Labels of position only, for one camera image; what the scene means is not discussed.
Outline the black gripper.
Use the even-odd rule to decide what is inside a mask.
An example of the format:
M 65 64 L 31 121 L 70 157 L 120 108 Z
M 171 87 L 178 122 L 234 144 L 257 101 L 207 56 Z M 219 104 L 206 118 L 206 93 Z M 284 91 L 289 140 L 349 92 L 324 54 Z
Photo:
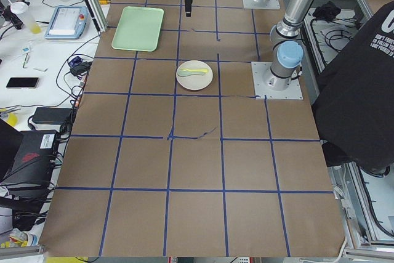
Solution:
M 186 6 L 189 6 L 189 7 L 186 7 L 186 6 L 185 6 L 185 14 L 186 14 L 186 17 L 191 17 L 192 3 L 193 3 L 193 0 L 185 0 L 185 5 L 186 5 Z

